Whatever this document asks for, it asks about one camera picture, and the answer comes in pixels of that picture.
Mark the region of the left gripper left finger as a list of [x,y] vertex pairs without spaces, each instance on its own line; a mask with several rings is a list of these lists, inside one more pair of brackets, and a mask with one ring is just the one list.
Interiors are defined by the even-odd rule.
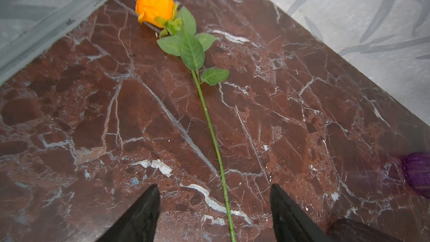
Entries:
[[153,242],[160,203],[159,189],[153,184],[97,242]]

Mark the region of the purple glass vase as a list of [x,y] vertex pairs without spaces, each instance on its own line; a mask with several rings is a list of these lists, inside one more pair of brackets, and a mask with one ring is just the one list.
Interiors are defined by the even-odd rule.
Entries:
[[417,194],[430,199],[430,153],[410,153],[402,164],[406,182]]

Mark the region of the orange flower stem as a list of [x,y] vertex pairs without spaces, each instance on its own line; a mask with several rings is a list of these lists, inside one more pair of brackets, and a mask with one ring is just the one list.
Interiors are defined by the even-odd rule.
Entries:
[[206,69],[202,74],[199,73],[206,59],[206,51],[212,46],[216,38],[209,33],[198,34],[197,22],[193,14],[185,6],[179,7],[179,4],[174,0],[136,0],[135,12],[138,15],[139,23],[151,24],[161,30],[157,40],[160,49],[167,54],[180,57],[193,76],[216,151],[230,237],[231,241],[235,242],[236,234],[228,199],[225,169],[201,88],[202,83],[215,86],[225,81],[230,72],[214,67]]

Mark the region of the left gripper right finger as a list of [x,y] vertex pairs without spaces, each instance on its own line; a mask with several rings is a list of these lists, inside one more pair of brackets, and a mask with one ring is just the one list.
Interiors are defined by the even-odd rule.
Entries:
[[330,242],[300,206],[278,184],[270,193],[273,230],[278,242]]

